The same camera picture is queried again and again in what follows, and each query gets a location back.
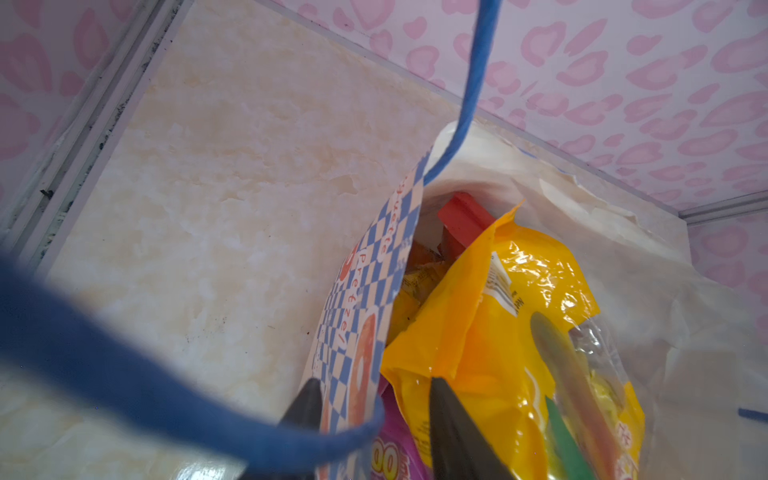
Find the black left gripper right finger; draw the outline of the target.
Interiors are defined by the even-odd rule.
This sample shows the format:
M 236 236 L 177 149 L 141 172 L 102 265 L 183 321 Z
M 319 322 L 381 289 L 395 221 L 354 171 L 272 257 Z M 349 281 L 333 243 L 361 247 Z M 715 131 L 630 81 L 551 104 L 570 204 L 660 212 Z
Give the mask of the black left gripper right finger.
M 443 378 L 431 379 L 429 430 L 435 479 L 515 479 Z

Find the yellow fruit candy bag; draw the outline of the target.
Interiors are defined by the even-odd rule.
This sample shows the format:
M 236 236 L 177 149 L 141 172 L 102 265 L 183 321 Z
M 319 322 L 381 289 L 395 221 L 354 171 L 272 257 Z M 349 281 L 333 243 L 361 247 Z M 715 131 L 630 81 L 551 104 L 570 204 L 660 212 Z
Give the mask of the yellow fruit candy bag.
M 400 291 L 394 303 L 386 345 L 404 332 L 432 291 L 447 274 L 451 263 L 440 254 L 414 242 L 409 254 Z

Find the red fruit candy bag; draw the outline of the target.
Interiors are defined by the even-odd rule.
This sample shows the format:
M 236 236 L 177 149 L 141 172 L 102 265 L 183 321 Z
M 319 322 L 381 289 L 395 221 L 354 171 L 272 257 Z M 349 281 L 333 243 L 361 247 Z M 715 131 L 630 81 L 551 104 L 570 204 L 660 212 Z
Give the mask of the red fruit candy bag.
M 437 216 L 443 225 L 438 250 L 450 261 L 455 261 L 496 221 L 493 215 L 466 192 L 456 192 L 438 211 Z

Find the purple grape candy bag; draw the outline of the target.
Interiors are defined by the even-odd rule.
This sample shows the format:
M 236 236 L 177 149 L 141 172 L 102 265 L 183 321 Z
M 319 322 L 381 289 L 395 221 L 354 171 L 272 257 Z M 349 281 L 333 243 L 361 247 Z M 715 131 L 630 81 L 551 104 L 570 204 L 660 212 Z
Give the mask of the purple grape candy bag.
M 385 423 L 374 440 L 372 479 L 428 480 L 431 470 L 423 463 L 408 425 L 400 413 L 394 391 L 381 376 L 378 394 L 385 408 Z

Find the checkered paper bag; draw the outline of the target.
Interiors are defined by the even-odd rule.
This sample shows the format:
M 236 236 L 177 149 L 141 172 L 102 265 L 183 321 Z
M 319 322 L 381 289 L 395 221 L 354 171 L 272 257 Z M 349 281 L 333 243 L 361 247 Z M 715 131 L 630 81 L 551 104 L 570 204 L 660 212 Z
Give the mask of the checkered paper bag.
M 260 1 L 143 1 L 24 177 L 1 254 L 194 388 L 277 421 L 329 357 L 326 300 L 401 198 L 438 242 L 455 189 L 573 253 L 646 415 L 643 479 L 763 479 L 767 351 L 684 222 L 491 124 L 429 186 L 457 104 Z

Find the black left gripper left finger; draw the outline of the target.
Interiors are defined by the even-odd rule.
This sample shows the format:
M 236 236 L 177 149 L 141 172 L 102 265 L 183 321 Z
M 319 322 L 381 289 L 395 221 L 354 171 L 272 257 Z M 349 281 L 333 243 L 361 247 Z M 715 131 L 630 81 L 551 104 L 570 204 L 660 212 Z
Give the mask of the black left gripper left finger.
M 317 378 L 307 380 L 284 413 L 279 427 L 291 433 L 318 433 L 322 414 L 321 382 Z M 312 469 L 297 470 L 291 466 L 295 454 L 285 450 L 285 438 L 280 437 L 267 453 L 269 462 L 249 464 L 238 479 L 314 479 Z

